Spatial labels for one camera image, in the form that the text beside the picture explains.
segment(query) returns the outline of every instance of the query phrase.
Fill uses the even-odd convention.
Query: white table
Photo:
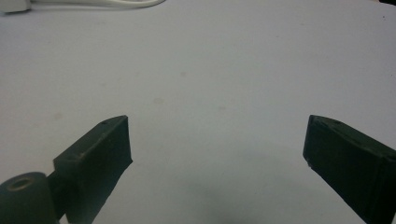
[[[363,223],[306,165],[306,123],[396,148],[395,24],[369,0],[2,14],[0,181],[124,114],[134,163],[96,224]]]

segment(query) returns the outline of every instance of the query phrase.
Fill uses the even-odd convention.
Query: power cord
[[[128,0],[0,0],[0,11],[19,12],[31,8],[31,1],[37,3],[87,4],[107,7],[138,8],[153,7],[165,0],[128,1]]]

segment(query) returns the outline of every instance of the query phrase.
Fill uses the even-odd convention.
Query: table surface
[[[0,180],[127,115],[134,163],[94,223],[363,223],[304,136],[315,114],[396,148],[395,23],[369,0],[2,14]]]

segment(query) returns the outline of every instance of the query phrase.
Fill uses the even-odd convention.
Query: white cable
[[[32,0],[39,3],[67,3],[67,4],[88,4],[103,5],[111,7],[153,7],[165,0],[148,0],[148,1],[128,1],[128,0]]]

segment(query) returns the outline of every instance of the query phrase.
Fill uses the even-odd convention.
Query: white cord
[[[32,0],[32,2],[41,3],[73,3],[73,4],[89,4],[104,5],[111,7],[153,7],[165,0],[148,0],[148,1],[128,1],[128,0]]]

